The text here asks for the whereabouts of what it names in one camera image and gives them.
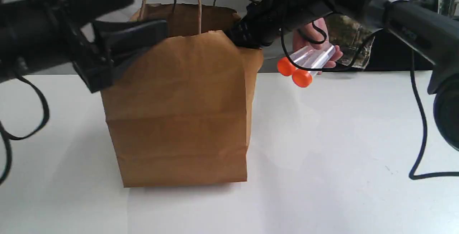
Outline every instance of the white tabletop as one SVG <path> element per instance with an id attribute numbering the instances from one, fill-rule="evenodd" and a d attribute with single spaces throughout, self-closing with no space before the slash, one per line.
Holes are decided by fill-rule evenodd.
<path id="1" fill-rule="evenodd" d="M 429 141 L 419 172 L 459 170 L 426 94 Z M 261 74 L 249 180 L 211 187 L 123 188 L 100 95 L 77 76 L 30 76 L 51 120 L 13 142 L 0 188 L 0 233 L 438 234 L 459 226 L 459 178 L 411 181 L 422 126 L 407 72 L 324 74 L 308 89 Z M 41 118 L 33 92 L 0 85 L 13 134 Z M 0 149 L 0 167 L 4 152 Z"/>

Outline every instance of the human hand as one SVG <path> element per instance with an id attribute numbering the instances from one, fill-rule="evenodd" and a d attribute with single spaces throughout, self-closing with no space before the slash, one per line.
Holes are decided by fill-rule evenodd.
<path id="1" fill-rule="evenodd" d="M 327 36 L 328 36 L 328 30 L 327 30 L 327 25 L 325 24 L 325 20 L 323 18 L 320 18 L 318 20 L 316 20 L 314 22 L 314 24 L 321 28 L 323 31 L 325 31 L 325 33 L 327 33 Z M 314 39 L 316 41 L 322 41 L 323 40 L 323 36 L 313 28 L 313 25 L 312 23 L 310 24 L 307 24 L 307 25 L 304 25 L 302 27 L 302 30 L 303 32 L 311 39 Z M 323 44 L 320 44 L 320 45 L 317 45 L 317 44 L 311 44 L 309 43 L 308 41 L 304 40 L 300 34 L 298 33 L 298 31 L 294 31 L 293 32 L 293 51 L 298 51 L 299 49 L 307 46 L 307 45 L 310 45 L 312 46 L 313 48 L 315 49 L 322 49 L 323 48 Z M 336 60 L 340 59 L 341 57 L 343 56 L 343 52 L 341 52 L 340 50 L 340 47 L 339 46 L 336 46 L 336 52 L 335 54 L 333 55 L 333 57 L 330 59 L 330 61 L 328 61 L 326 63 L 326 65 L 324 67 L 326 68 L 333 68 L 336 66 Z"/>

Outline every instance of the brown paper bag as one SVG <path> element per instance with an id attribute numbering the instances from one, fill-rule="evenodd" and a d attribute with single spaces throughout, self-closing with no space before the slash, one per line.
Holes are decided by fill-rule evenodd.
<path id="1" fill-rule="evenodd" d="M 102 92 L 125 187 L 246 181 L 251 105 L 261 50 L 238 48 L 222 31 L 228 8 L 143 5 L 165 18 L 170 38 Z"/>

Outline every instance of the clear plastic tube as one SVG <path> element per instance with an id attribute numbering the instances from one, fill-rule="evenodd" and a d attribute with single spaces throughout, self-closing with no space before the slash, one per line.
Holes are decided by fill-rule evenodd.
<path id="1" fill-rule="evenodd" d="M 323 44 L 323 48 L 321 50 L 316 50 L 311 46 L 305 46 L 291 54 L 290 58 L 299 66 L 321 69 L 335 54 L 335 51 L 335 46 L 326 42 Z M 318 73 L 317 71 L 310 72 L 297 69 L 290 63 L 287 57 L 280 59 L 277 63 L 277 69 L 284 76 L 292 75 L 293 82 L 303 88 L 309 86 L 313 81 L 313 77 Z"/>

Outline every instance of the orange cap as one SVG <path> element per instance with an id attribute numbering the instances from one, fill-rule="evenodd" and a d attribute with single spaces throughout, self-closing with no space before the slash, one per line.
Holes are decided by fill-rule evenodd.
<path id="1" fill-rule="evenodd" d="M 313 82 L 312 75 L 305 70 L 296 70 L 292 76 L 293 82 L 299 87 L 306 88 Z"/>
<path id="2" fill-rule="evenodd" d="M 292 75 L 296 69 L 297 68 L 290 63 L 287 57 L 284 57 L 277 62 L 277 70 L 284 76 Z"/>

